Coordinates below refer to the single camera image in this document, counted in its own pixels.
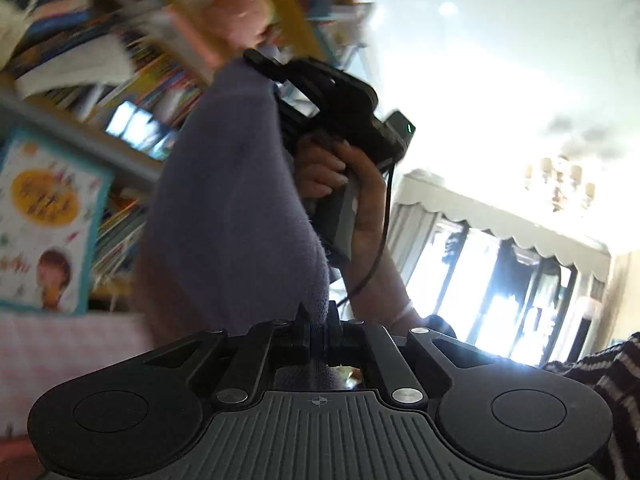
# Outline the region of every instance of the black cable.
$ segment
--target black cable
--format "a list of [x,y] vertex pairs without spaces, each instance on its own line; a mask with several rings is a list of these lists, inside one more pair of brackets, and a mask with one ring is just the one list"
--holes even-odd
[[378,270],[378,265],[380,264],[380,260],[382,259],[382,254],[384,254],[385,252],[386,234],[389,231],[389,216],[391,213],[391,183],[394,177],[394,168],[395,166],[391,166],[391,168],[389,168],[389,174],[386,180],[385,221],[382,225],[382,239],[380,240],[380,247],[378,248],[378,254],[376,254],[376,259],[373,260],[373,264],[369,269],[369,272],[367,273],[367,275],[353,289],[351,294],[347,294],[344,298],[340,300],[337,306],[343,306],[347,301],[351,301],[358,294],[360,294],[362,292],[362,289],[367,286],[367,283],[369,283],[369,280],[376,273],[376,270]]

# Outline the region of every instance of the pink checkered fabric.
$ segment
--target pink checkered fabric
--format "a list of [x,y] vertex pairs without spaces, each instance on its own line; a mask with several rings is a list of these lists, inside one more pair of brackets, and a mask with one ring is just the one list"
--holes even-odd
[[0,314],[0,438],[27,433],[34,402],[57,384],[152,348],[133,314]]

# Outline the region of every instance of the beige wall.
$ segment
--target beige wall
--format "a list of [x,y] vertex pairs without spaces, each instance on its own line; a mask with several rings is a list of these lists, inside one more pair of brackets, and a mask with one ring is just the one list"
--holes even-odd
[[640,251],[612,258],[594,350],[640,332]]

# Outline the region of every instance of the cartoon child illustration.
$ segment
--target cartoon child illustration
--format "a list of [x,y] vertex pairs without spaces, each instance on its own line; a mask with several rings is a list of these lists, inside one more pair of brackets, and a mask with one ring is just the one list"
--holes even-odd
[[44,251],[38,260],[38,288],[36,302],[43,310],[59,312],[58,303],[71,281],[71,265],[68,258],[56,249]]

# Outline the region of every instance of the white ceiling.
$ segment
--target white ceiling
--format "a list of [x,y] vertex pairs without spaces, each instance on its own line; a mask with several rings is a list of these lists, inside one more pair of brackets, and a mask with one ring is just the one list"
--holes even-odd
[[362,1],[382,107],[417,127],[403,171],[564,230],[522,175],[566,153],[597,184],[572,233],[640,248],[640,0]]

